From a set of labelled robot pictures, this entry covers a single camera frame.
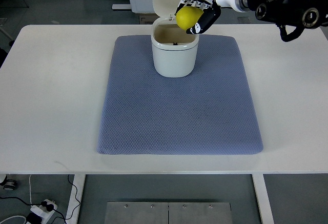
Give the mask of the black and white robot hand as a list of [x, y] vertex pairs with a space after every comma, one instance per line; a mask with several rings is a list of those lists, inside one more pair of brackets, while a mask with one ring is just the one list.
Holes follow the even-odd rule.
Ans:
[[179, 12], [183, 7], [194, 6], [203, 11], [198, 21], [186, 28], [187, 34], [202, 34], [206, 32], [220, 17], [222, 8], [232, 8], [242, 12], [239, 0], [180, 0]]

